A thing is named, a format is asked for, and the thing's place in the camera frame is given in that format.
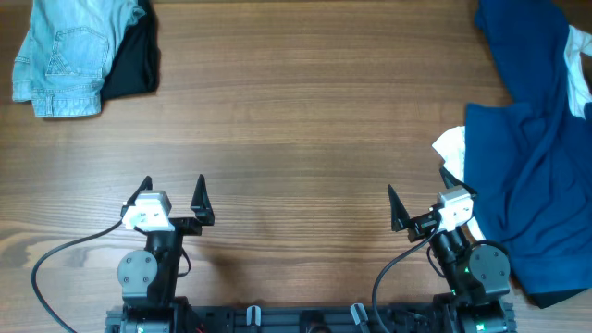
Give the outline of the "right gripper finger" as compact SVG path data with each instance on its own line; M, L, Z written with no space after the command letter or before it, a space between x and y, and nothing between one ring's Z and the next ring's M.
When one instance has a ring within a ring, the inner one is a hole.
M444 185L447 189L451 189L453 187L456 186L462 186L463 188L465 188L468 193L471 195L472 198L475 198L477 196L477 192L471 188L470 186L466 185L464 182L458 180L456 177L454 177L447 168L445 168L444 166L442 166L439 169L439 174L444 182Z
M388 185L388 198L391 211L391 229L395 232L407 229L411 218L391 185Z

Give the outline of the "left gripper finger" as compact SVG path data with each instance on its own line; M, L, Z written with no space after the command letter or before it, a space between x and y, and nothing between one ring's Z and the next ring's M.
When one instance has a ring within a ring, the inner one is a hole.
M191 210L200 224L204 226L213 226L215 224L215 214L207 194L203 174L199 176L196 182L191 199Z
M129 199L125 203L123 203L120 211L120 216L123 217L127 213L128 209L135 205L135 201L142 191L151 191L152 189L152 178L150 176L146 176L143 179L141 185L137 188L137 190L129 197Z

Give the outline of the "dark blue polo shirt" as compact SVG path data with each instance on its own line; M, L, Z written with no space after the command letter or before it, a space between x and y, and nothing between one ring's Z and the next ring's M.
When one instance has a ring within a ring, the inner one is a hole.
M466 108L464 180L485 237L529 293L591 285L591 125L568 105L569 25L550 1L481 0L475 15L513 102Z

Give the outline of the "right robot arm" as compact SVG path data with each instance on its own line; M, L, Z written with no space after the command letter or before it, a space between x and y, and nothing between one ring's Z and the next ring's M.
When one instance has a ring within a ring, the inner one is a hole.
M372 308L384 332L510 333L517 329L510 292L509 252L493 240L469 241L463 225L474 217L477 193L445 168L440 169L447 189L422 215L412 217L392 186L388 186L391 229L408 232L412 249L389 262L376 278ZM377 306L382 278L399 261L426 247L428 262L446 280L450 292L431 303L393 303Z

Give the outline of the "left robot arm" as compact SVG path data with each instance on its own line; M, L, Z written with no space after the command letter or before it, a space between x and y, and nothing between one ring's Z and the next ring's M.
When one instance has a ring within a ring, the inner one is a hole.
M205 332L204 321L192 310L186 297L176 295L182 258L188 257L182 243L186 236L200 236L215 224L205 178L201 175L191 198L189 217L171 217L172 204L165 191L153 188L147 176L123 204L122 223L146 237L145 247L124 256L117 268L122 287L120 314L105 320L107 332Z

